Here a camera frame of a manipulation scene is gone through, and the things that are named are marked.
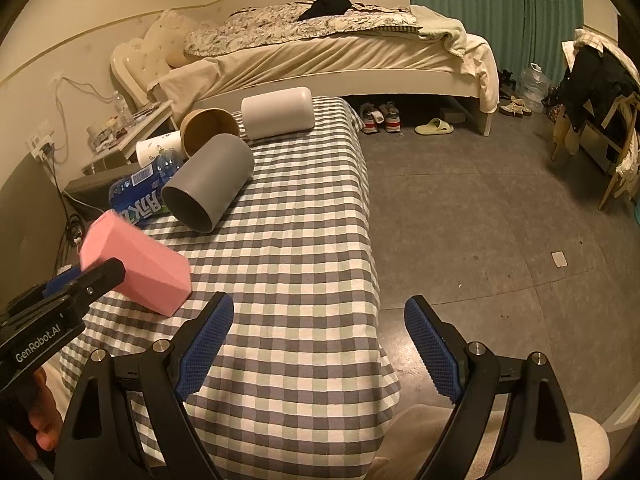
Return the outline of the person's left hand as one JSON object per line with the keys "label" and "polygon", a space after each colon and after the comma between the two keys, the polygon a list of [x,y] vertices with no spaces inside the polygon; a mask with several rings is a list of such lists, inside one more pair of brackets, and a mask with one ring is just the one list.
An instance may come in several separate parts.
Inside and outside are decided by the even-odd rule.
{"label": "person's left hand", "polygon": [[58,447],[63,419],[56,407],[52,391],[47,386],[47,373],[39,367],[32,375],[30,385],[32,400],[23,402],[29,423],[36,430],[38,448],[52,452]]}

